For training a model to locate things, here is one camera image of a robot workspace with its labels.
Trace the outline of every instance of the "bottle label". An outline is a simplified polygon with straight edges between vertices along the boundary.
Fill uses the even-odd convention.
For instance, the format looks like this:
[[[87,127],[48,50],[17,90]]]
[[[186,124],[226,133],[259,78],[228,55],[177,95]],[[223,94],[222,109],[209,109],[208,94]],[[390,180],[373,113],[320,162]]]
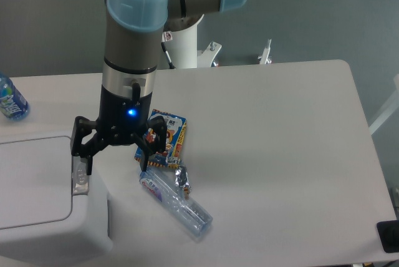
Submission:
[[[162,201],[162,194],[158,186],[153,182],[153,180],[150,180],[149,178],[142,178],[140,180],[140,183],[154,196]]]
[[[8,87],[0,95],[0,111],[8,118],[24,114],[27,107],[26,99],[16,88],[14,88],[14,93],[12,93],[12,89]]]

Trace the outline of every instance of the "white table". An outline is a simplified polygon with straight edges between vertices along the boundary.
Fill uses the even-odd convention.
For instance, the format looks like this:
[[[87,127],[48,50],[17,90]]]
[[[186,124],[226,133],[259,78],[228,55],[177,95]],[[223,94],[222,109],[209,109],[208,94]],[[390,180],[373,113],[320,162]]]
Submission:
[[[0,134],[72,130],[95,119],[100,74],[14,79],[32,105]],[[135,147],[94,165],[113,196],[114,249],[80,267],[322,266],[388,261],[376,223],[395,219],[343,61],[161,70],[152,107],[188,120],[192,197],[214,217],[201,242],[138,184]],[[1,266],[26,266],[0,259]]]

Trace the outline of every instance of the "small clear container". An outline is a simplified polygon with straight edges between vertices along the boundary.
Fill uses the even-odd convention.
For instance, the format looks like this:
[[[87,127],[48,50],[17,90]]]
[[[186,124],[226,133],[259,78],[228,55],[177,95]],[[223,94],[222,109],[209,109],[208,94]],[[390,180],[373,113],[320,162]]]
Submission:
[[[181,188],[158,168],[148,167],[140,174],[140,184],[154,195],[195,237],[201,237],[213,217],[191,197],[185,200]]]

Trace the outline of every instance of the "gray floor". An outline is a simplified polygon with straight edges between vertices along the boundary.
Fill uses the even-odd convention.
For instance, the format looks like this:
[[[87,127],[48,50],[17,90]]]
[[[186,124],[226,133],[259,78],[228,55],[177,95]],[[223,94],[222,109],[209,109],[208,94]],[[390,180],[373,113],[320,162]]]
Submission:
[[[399,0],[248,0],[210,14],[199,47],[223,45],[221,65],[252,64],[268,38],[274,62],[343,59],[367,119],[399,74]],[[0,69],[11,75],[100,72],[103,0],[0,0]],[[389,187],[399,185],[399,112],[374,135]]]

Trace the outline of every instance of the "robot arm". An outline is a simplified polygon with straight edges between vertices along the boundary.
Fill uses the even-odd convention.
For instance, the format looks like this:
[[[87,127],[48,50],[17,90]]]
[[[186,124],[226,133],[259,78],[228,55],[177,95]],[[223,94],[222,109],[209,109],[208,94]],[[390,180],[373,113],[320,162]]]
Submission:
[[[240,7],[246,0],[105,0],[107,33],[100,98],[96,121],[75,119],[72,156],[87,160],[91,174],[93,156],[108,145],[137,144],[144,154],[143,171],[150,155],[165,150],[166,124],[147,120],[150,111],[163,26],[170,18]],[[154,142],[143,138],[153,129]],[[82,139],[95,130],[85,144]]]

